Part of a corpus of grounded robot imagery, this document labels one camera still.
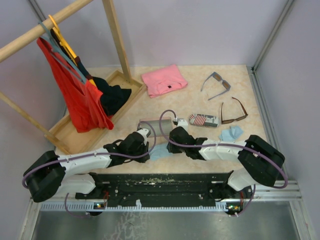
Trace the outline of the light blue cleaning cloth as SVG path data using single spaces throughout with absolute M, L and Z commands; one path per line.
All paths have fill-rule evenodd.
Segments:
M 172 156 L 173 154 L 168 151 L 167 145 L 168 145 L 167 143 L 162 143 L 162 144 L 156 145 L 149 154 L 150 160 L 156 161 L 158 159 Z

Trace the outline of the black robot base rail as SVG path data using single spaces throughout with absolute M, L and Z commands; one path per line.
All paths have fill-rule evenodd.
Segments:
M 227 184 L 230 173 L 91 173 L 96 187 L 76 193 L 77 200 L 101 200 L 96 210 L 217 211 L 239 214 L 253 188 L 234 190 Z

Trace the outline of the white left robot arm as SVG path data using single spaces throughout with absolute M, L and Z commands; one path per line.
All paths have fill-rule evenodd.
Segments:
M 144 163 L 150 158 L 147 140 L 150 133 L 140 128 L 124 140 L 84 153 L 57 155 L 47 151 L 25 171 L 22 185 L 36 203 L 65 194 L 90 195 L 97 199 L 103 195 L 104 186 L 92 171 L 131 161 Z

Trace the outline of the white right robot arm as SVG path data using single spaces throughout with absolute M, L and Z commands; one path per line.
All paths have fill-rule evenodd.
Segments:
M 185 153 L 193 160 L 227 161 L 241 164 L 241 168 L 233 170 L 223 185 L 223 192 L 229 198 L 235 198 L 242 189 L 260 184 L 276 188 L 279 176 L 288 185 L 288 177 L 282 170 L 285 157 L 257 135 L 250 135 L 245 141 L 214 141 L 206 137 L 194 138 L 183 127 L 174 128 L 168 139 L 167 149 L 170 153 Z

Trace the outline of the pink glasses case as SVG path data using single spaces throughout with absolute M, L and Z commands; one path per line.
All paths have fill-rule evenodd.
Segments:
M 172 131 L 174 127 L 173 120 L 171 117 L 163 117 L 161 120 L 159 118 L 141 118 L 139 120 L 139 123 L 140 123 L 139 126 L 141 128 L 150 130 L 150 137 L 154 137 L 154 133 L 151 130 L 150 126 L 146 124 L 146 122 L 148 122 L 153 127 L 156 137 L 163 136 L 160 130 L 160 125 L 159 125 L 160 123 L 161 123 L 162 131 L 165 136 L 169 136 L 170 131 Z

